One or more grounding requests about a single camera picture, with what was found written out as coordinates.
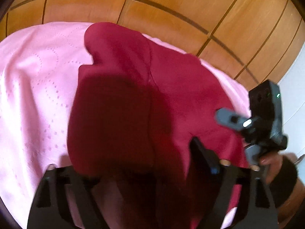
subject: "red garment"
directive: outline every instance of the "red garment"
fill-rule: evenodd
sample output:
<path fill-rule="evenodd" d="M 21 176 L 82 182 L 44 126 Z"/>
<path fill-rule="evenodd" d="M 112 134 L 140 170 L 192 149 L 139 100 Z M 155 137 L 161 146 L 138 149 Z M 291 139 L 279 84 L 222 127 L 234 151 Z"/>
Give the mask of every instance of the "red garment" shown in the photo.
<path fill-rule="evenodd" d="M 192 136 L 220 159 L 248 166 L 241 137 L 214 119 L 217 109 L 233 110 L 229 98 L 197 57 L 139 32 L 97 23 L 84 41 L 94 64 L 79 68 L 68 127 L 75 170 L 87 176 L 123 172 L 135 195 L 123 190 L 123 197 L 152 228 L 195 228 L 214 187 L 194 168 Z M 237 200 L 234 192 L 230 208 Z"/>

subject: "patterned pink cloth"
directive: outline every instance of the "patterned pink cloth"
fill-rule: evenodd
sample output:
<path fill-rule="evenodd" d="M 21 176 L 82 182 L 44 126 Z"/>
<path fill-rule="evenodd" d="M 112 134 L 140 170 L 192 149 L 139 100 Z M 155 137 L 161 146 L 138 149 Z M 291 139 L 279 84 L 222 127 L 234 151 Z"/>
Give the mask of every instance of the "patterned pink cloth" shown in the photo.
<path fill-rule="evenodd" d="M 0 197 L 22 228 L 26 228 L 34 192 L 46 167 L 71 164 L 67 126 L 78 67 L 92 64 L 83 44 L 90 25 L 48 23 L 20 30 L 0 42 Z M 246 89 L 201 62 L 217 77 L 235 110 L 250 116 Z"/>

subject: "black wristband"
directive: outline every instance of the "black wristband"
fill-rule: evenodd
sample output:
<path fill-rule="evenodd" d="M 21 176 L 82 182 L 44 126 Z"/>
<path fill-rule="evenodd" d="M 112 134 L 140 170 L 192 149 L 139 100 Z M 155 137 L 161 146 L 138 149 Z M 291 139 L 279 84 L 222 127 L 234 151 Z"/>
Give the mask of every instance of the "black wristband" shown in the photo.
<path fill-rule="evenodd" d="M 295 215 L 291 218 L 284 229 L 304 229 L 305 228 L 305 199 Z"/>
<path fill-rule="evenodd" d="M 297 178 L 298 171 L 295 165 L 284 156 L 280 172 L 269 185 L 276 208 L 283 205 L 289 198 L 296 185 Z"/>

